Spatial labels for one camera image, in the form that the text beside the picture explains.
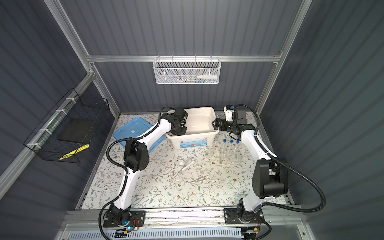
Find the blue capped test tube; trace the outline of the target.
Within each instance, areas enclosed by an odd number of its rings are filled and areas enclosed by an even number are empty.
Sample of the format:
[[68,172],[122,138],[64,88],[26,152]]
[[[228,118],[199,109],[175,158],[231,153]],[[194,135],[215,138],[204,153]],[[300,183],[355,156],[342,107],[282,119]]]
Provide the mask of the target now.
[[230,161],[233,157],[233,143],[234,143],[234,140],[230,140],[230,143],[229,143],[229,147],[228,147],[228,151],[227,151],[227,159]]
[[225,159],[225,148],[227,146],[227,140],[226,139],[223,139],[223,144],[222,144],[222,148],[221,148],[221,151],[220,151],[220,160],[223,161]]
[[240,141],[236,140],[236,145],[235,145],[235,148],[234,148],[234,157],[235,157],[236,160],[240,159],[239,143],[240,143]]

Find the white plastic storage bin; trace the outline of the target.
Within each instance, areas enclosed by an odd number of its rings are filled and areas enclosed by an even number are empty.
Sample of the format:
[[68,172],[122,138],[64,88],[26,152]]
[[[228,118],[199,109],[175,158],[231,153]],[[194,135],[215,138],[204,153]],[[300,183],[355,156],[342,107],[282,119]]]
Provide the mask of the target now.
[[219,130],[215,130],[212,122],[216,119],[212,107],[184,109],[188,114],[186,120],[187,131],[183,136],[166,137],[175,149],[209,146],[214,142]]

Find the white plastic dropper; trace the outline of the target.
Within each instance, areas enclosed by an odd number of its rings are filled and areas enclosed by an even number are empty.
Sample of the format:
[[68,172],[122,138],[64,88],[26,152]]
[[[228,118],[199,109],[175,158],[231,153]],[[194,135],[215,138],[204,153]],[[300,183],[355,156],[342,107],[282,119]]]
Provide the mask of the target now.
[[191,166],[194,165],[195,163],[196,163],[195,160],[191,160],[185,167],[182,168],[182,171],[187,170],[189,167],[191,167]]

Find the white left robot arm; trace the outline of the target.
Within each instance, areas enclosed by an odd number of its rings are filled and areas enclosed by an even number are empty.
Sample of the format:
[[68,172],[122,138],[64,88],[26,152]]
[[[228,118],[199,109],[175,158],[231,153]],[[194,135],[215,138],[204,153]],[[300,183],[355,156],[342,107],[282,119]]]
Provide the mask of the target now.
[[[142,135],[136,138],[123,138],[108,146],[106,150],[108,161],[125,172],[118,196],[106,204],[110,207],[107,213],[120,226],[128,226],[131,222],[133,191],[140,173],[149,165],[149,148],[166,133],[176,136],[185,135],[187,118],[188,113],[182,108],[163,107],[159,112],[157,123]],[[126,143],[123,164],[117,163],[110,156],[112,147],[120,142]]]

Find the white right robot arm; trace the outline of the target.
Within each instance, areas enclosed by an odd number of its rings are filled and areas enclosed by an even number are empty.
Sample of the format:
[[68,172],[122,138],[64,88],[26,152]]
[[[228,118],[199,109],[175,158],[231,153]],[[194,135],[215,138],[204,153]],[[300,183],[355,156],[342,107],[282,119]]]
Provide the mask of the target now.
[[228,132],[232,139],[242,142],[255,160],[252,190],[239,201],[237,216],[242,223],[258,221],[263,204],[288,192],[288,169],[273,160],[276,155],[260,140],[257,114],[254,126],[248,123],[246,111],[238,110],[236,106],[225,106],[224,113],[224,119],[217,118],[212,122],[214,129]]

